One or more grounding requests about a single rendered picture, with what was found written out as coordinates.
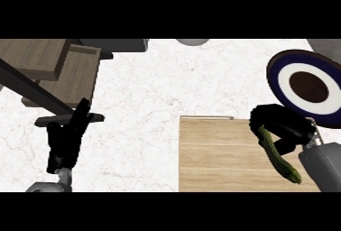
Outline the pale wooden tray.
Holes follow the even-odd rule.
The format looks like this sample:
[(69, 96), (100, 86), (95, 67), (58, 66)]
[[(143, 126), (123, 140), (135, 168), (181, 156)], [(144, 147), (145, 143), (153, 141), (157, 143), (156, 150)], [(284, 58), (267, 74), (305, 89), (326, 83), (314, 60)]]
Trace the pale wooden tray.
[(179, 118), (179, 191), (317, 191), (290, 152), (283, 159), (302, 182), (290, 183), (275, 172), (249, 129), (249, 121), (228, 117)]

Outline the dark grey appliance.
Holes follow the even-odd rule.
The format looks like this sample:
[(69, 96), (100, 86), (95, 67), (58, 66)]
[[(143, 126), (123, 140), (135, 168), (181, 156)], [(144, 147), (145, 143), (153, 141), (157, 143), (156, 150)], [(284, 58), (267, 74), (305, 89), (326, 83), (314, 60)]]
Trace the dark grey appliance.
[(83, 46), (100, 48), (100, 59), (110, 60), (116, 52), (145, 52), (147, 39), (79, 39)]

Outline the wooden cabinet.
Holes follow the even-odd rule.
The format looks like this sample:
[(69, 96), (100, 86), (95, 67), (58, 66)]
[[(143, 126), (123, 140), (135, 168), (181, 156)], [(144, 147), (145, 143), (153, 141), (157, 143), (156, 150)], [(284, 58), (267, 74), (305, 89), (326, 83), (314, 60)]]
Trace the wooden cabinet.
[(55, 81), (70, 39), (0, 39), (0, 59), (29, 78)]

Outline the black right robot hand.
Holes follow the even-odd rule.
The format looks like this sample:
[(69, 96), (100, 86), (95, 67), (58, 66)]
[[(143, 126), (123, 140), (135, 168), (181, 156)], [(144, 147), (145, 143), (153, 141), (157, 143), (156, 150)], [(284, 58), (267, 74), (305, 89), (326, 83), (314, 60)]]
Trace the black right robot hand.
[(315, 132), (308, 120), (277, 104), (258, 105), (250, 111), (249, 128), (262, 141), (259, 127), (278, 137), (272, 144), (280, 155), (292, 152), (298, 144), (306, 145)]

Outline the green squash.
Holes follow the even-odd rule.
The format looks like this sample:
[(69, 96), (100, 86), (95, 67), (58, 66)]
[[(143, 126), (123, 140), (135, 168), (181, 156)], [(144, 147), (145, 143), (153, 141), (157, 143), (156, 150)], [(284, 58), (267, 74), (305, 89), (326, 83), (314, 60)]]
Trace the green squash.
[(295, 167), (286, 162), (286, 160), (280, 157), (278, 151), (272, 144), (269, 133), (262, 126), (258, 127), (258, 132), (262, 136), (259, 144), (262, 145), (262, 148), (265, 150), (267, 159), (269, 160), (274, 170), (290, 183), (299, 184), (302, 180), (299, 172), (295, 169)]

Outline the grey round object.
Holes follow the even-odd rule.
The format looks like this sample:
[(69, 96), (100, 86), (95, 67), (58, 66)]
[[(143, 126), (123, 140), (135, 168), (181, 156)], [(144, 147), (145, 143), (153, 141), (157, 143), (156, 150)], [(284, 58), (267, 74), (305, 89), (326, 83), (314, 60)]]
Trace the grey round object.
[(200, 46), (209, 39), (175, 39), (185, 46)]

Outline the wooden drawer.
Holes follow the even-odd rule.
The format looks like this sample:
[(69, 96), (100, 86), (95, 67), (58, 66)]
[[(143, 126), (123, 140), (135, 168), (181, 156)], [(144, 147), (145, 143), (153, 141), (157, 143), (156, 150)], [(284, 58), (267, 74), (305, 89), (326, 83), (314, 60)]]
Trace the wooden drawer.
[(81, 98), (92, 98), (100, 64), (100, 49), (81, 45), (70, 45), (61, 65), (61, 73), (54, 81), (42, 80), (42, 73), (29, 71), (23, 75), (60, 100), (75, 108)]

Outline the blue white brown plate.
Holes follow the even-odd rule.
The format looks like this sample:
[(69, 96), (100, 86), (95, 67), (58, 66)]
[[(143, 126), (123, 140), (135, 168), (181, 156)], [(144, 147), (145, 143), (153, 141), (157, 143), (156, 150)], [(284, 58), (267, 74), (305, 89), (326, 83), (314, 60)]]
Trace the blue white brown plate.
[(265, 65), (278, 102), (315, 124), (341, 129), (341, 65), (312, 51), (280, 51)]

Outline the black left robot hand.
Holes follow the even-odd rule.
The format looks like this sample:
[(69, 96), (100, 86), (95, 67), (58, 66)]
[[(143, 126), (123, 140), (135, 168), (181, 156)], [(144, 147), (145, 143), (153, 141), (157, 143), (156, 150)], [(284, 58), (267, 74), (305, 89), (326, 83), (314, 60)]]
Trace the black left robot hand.
[(55, 170), (61, 168), (72, 169), (75, 166), (81, 138), (86, 131), (89, 119), (92, 118), (88, 110), (88, 100), (82, 98), (69, 123), (66, 125), (58, 125), (57, 122), (47, 124), (47, 145), (50, 148), (47, 173), (50, 174), (54, 174)]

